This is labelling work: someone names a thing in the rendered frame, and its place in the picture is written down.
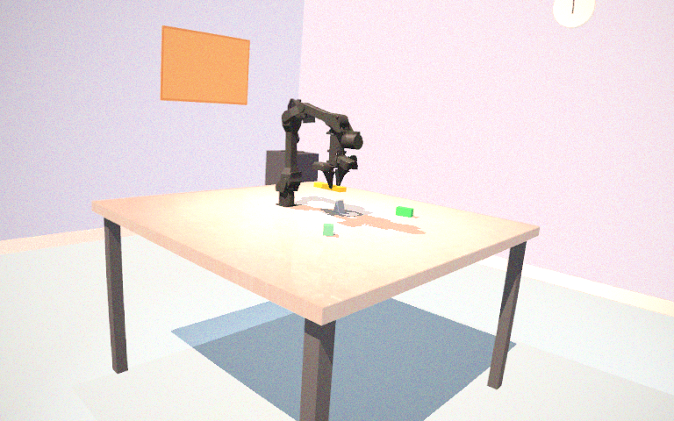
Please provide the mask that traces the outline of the yellow bar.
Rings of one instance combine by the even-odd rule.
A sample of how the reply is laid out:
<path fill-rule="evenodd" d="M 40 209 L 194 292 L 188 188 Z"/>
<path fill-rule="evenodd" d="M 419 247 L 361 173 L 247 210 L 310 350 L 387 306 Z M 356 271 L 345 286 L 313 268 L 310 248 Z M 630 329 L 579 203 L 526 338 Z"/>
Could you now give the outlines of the yellow bar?
<path fill-rule="evenodd" d="M 323 183 L 323 182 L 315 182 L 314 187 L 321 188 L 321 189 L 329 189 L 329 190 L 337 191 L 337 192 L 346 192 L 346 187 L 333 185 L 333 187 L 330 189 L 329 186 L 328 186 L 328 183 Z"/>

